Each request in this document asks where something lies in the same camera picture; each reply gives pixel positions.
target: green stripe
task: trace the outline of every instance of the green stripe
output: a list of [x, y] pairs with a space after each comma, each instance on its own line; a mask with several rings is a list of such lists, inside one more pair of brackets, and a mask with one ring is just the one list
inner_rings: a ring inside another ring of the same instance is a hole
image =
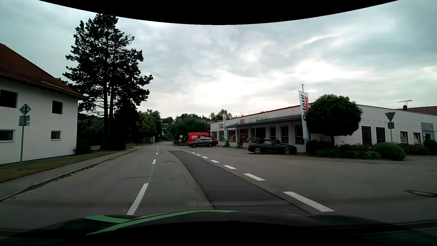
[[114, 226], [102, 229], [100, 231], [97, 231], [97, 232], [88, 233], [87, 235], [96, 234], [96, 233], [100, 233], [100, 232], [114, 231], [114, 230], [117, 230], [117, 229], [120, 229], [120, 228], [123, 228], [123, 227], [126, 227], [126, 226], [140, 224], [140, 223], [144, 223], [144, 222], [148, 222], [148, 221], [152, 221], [152, 220], [168, 218], [168, 217], [173, 217], [173, 216], [178, 216], [178, 215], [183, 215], [183, 214], [198, 213], [198, 212], [229, 213], [229, 212], [237, 212], [237, 211], [233, 211], [233, 210], [198, 210], [198, 211], [179, 212], [179, 213], [173, 213], [173, 214], [163, 214], [163, 215], [160, 215], [160, 216], [155, 216], [155, 217], [151, 217], [151, 218], [144, 218], [144, 219], [139, 219], [139, 220], [134, 220], [134, 221], [126, 222], [126, 223], [119, 224], [119, 225], [114, 225]]
[[97, 221], [112, 222], [112, 223], [124, 223], [132, 220], [132, 219], [113, 218], [105, 215], [95, 215], [95, 216], [88, 216], [84, 218], [89, 220], [97, 220]]

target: road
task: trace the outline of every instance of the road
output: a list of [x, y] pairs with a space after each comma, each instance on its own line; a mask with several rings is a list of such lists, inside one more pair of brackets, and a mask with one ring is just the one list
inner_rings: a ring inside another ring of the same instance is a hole
[[203, 209], [437, 219], [436, 197], [404, 191], [437, 193], [437, 166], [367, 162], [157, 143], [0, 202], [0, 228]]

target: red van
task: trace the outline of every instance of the red van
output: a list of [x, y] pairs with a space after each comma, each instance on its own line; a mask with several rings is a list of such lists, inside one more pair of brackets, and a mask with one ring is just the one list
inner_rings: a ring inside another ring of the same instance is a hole
[[207, 132], [189, 132], [188, 133], [187, 144], [189, 144], [190, 142], [196, 141], [197, 139], [199, 139], [201, 137], [210, 137], [210, 138], [212, 138], [214, 140], [215, 146], [219, 144], [219, 141], [217, 139], [213, 138]]

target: commercial building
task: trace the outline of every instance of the commercial building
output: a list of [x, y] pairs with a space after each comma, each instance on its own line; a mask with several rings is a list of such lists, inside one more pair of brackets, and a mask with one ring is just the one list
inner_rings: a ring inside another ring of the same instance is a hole
[[[352, 136], [335, 137], [335, 144], [375, 144], [390, 142], [392, 138], [393, 142], [397, 143], [421, 144], [425, 139], [435, 139], [436, 115], [402, 109], [358, 106], [363, 110], [359, 129]], [[395, 112], [392, 120], [395, 128], [392, 132], [388, 129], [389, 120], [385, 115], [387, 112]], [[244, 148], [259, 139], [278, 139], [281, 143], [296, 146], [298, 152], [305, 152], [304, 129], [299, 105], [228, 119], [226, 124], [226, 130], [223, 121], [211, 124], [211, 135], [218, 139], [219, 145], [225, 144], [225, 131], [227, 131], [231, 146], [236, 146], [236, 141], [240, 137], [243, 138]], [[307, 140], [329, 141], [329, 137], [309, 134]]]
[[86, 98], [0, 44], [0, 164], [20, 161], [24, 104], [31, 110], [23, 161], [74, 154], [79, 99]]

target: black suv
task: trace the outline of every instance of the black suv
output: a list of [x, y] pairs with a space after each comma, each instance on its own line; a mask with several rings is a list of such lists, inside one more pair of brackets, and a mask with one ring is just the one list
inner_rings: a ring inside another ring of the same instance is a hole
[[194, 142], [190, 142], [188, 146], [195, 148], [195, 147], [212, 147], [215, 146], [214, 140], [212, 140], [209, 137], [199, 138]]

